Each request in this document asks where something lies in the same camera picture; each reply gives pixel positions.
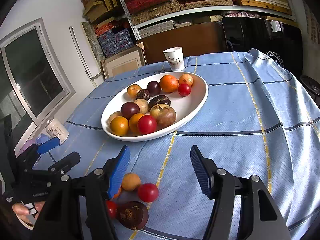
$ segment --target black stool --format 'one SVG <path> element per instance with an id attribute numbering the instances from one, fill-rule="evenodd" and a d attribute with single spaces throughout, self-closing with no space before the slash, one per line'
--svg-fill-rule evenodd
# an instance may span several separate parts
<path id="1" fill-rule="evenodd" d="M 320 84 L 314 79 L 305 75 L 300 76 L 300 81 L 303 87 L 309 92 L 316 105 L 320 107 Z"/>

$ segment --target red tomato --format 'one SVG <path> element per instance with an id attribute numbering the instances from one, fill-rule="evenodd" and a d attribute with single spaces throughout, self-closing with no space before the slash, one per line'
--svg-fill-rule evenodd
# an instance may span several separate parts
<path id="1" fill-rule="evenodd" d="M 106 200 L 106 206 L 108 210 L 108 215 L 110 218 L 116 218 L 117 214 L 117 204 L 111 200 Z"/>
<path id="2" fill-rule="evenodd" d="M 137 124 L 138 130 L 142 135 L 152 133 L 157 128 L 157 121 L 151 115 L 144 115 Z"/>
<path id="3" fill-rule="evenodd" d="M 144 202 L 153 202 L 159 196 L 159 189 L 155 184 L 145 183 L 138 188 L 138 196 Z"/>
<path id="4" fill-rule="evenodd" d="M 191 87 L 188 84 L 181 84 L 178 86 L 178 92 L 181 96 L 185 97 L 191 93 Z"/>

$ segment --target cup rim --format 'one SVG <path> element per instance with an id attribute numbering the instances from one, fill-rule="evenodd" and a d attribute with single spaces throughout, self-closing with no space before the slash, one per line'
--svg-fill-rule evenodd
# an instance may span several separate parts
<path id="1" fill-rule="evenodd" d="M 182 49 L 182 47 L 174 47 L 174 48 L 170 48 L 170 49 L 166 49 L 163 51 L 163 53 L 167 53 L 167 52 L 175 52 L 179 49 Z"/>

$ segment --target metal shelving rack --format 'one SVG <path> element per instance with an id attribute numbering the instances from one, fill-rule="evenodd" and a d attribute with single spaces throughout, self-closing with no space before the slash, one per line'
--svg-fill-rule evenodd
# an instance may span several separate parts
<path id="1" fill-rule="evenodd" d="M 205 11 L 219 11 L 219 10 L 255 11 L 255 12 L 268 13 L 268 14 L 284 17 L 284 18 L 287 18 L 287 19 L 295 21 L 295 15 L 294 15 L 294 9 L 293 9 L 293 6 L 292 6 L 292 1 L 288 0 L 289 6 L 290 6 L 291 11 L 292 11 L 292 16 L 288 15 L 288 14 L 285 14 L 285 13 L 282 13 L 282 12 L 278 12 L 278 11 L 274 11 L 274 10 L 270 10 L 270 9 L 264 9 L 264 8 L 260 8 L 260 7 L 254 7 L 254 6 L 222 5 L 222 6 L 207 6 L 207 7 L 188 9 L 188 10 L 181 10 L 179 12 L 174 12 L 174 13 L 166 14 L 166 15 L 163 15 L 163 16 L 159 16 L 159 17 L 153 18 L 151 20 L 148 20 L 148 21 L 139 23 L 137 25 L 134 25 L 132 23 L 130 13 L 128 11 L 127 5 L 125 4 L 124 0 L 120 0 L 120 2 L 121 2 L 121 5 L 122 5 L 122 7 L 124 9 L 126 17 L 127 17 L 128 21 L 130 23 L 130 26 L 132 28 L 133 34 L 134 34 L 134 36 L 135 36 L 135 38 L 137 40 L 141 39 L 138 29 L 140 29 L 140 28 L 142 28 L 144 26 L 151 25 L 151 24 L 154 24 L 154 23 L 157 23 L 157 22 L 161 22 L 161 21 L 166 20 L 166 19 L 170 19 L 170 18 L 173 18 L 173 17 L 181 16 L 181 15 L 198 13 L 198 12 L 205 12 Z"/>

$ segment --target window glass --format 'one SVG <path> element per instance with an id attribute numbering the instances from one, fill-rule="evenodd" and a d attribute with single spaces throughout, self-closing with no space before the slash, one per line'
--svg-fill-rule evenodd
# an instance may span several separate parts
<path id="1" fill-rule="evenodd" d="M 5 47 L 18 88 L 35 116 L 63 91 L 44 54 L 36 29 Z"/>
<path id="2" fill-rule="evenodd" d="M 32 123 L 32 119 L 12 88 L 0 53 L 0 119 L 9 114 L 11 114 L 13 146 L 15 147 Z"/>

